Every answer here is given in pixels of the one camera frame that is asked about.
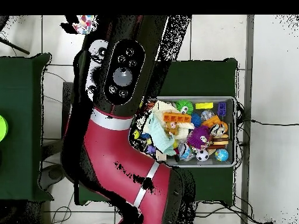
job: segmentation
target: light blue cloth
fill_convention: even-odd
[[[176,152],[173,150],[173,143],[175,142],[173,135],[171,135],[171,137],[167,136],[154,114],[149,115],[147,124],[154,146],[163,154],[174,156]]]

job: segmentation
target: yellow-green object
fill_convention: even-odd
[[[212,108],[213,108],[213,102],[195,104],[195,109],[212,109]]]
[[[8,132],[8,123],[3,118],[3,116],[0,115],[0,142],[5,138]]]
[[[175,142],[173,143],[173,148],[176,149],[177,147],[178,147],[178,143],[175,140]]]
[[[136,130],[134,131],[133,135],[134,135],[134,139],[138,139],[139,136],[140,136],[140,133],[139,133],[139,131],[136,129]]]

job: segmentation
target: green mat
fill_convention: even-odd
[[[237,61],[176,61],[173,62],[160,96],[235,96]],[[185,168],[196,181],[196,201],[225,201],[232,205],[233,167]],[[79,188],[81,204],[107,201],[106,198]]]
[[[0,57],[0,115],[9,131],[0,142],[0,200],[52,200],[39,189],[41,75],[50,54]]]

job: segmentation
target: black control panel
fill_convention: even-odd
[[[111,104],[122,105],[131,99],[144,59],[143,47],[134,40],[121,40],[115,45],[104,86]]]

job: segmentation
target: green ball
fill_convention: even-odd
[[[0,142],[5,138],[8,132],[8,123],[3,118],[3,116],[0,115]]]

